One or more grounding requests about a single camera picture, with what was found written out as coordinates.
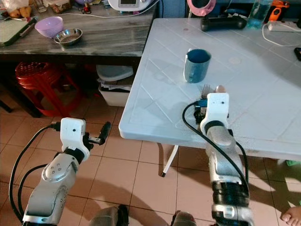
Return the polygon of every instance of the power strip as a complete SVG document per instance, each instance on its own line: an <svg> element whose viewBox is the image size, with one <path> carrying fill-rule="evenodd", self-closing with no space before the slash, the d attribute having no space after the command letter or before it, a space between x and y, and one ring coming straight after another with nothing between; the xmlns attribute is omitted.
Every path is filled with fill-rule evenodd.
<svg viewBox="0 0 301 226"><path fill-rule="evenodd" d="M268 29L273 32L301 32L301 28L291 21L269 21Z"/></svg>

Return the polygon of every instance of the purple bowl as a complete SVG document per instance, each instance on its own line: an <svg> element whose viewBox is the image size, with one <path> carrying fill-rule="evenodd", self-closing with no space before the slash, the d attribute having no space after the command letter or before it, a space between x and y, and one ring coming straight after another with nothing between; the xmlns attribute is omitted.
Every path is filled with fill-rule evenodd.
<svg viewBox="0 0 301 226"><path fill-rule="evenodd" d="M80 5L84 5L85 4L85 0L75 0L78 4Z"/></svg>
<svg viewBox="0 0 301 226"><path fill-rule="evenodd" d="M59 16L51 16L37 22L34 28L41 35L53 38L63 30L63 19Z"/></svg>

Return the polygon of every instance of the red plastic stool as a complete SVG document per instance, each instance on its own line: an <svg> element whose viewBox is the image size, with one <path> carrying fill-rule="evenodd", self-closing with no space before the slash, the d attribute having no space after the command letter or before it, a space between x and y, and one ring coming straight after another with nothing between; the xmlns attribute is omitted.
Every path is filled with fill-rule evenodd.
<svg viewBox="0 0 301 226"><path fill-rule="evenodd" d="M21 62L16 67L16 78L34 105L46 116L70 117L69 113L79 105L83 97L83 92L72 80L64 65ZM54 89L64 92L66 85L72 85L77 94L64 106ZM44 109L41 104L44 97L54 106L54 110Z"/></svg>

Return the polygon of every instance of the cutting board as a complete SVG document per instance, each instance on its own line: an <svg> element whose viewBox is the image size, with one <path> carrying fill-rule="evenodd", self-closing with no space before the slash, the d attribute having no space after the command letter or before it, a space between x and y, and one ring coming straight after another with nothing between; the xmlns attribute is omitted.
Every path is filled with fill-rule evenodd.
<svg viewBox="0 0 301 226"><path fill-rule="evenodd" d="M30 25L33 25L36 20L32 19L30 22L20 20L6 20L0 22L0 45L9 46L13 44L20 34L24 32Z"/></svg>

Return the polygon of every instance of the white plastic table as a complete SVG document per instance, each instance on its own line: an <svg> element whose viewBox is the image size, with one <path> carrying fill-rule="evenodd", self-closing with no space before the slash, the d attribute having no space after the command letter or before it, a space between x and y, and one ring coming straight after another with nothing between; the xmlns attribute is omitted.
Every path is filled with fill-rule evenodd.
<svg viewBox="0 0 301 226"><path fill-rule="evenodd" d="M301 34L268 30L265 34L283 45L301 43ZM212 54L200 83L188 84L183 78L189 48ZM230 129L247 155L301 161L301 62L293 49L266 41L260 30L202 32L197 18L156 19L119 124L120 134L204 148L205 141L184 125L182 111L200 97L204 84L223 85L230 95ZM196 126L193 108L186 115Z"/></svg>

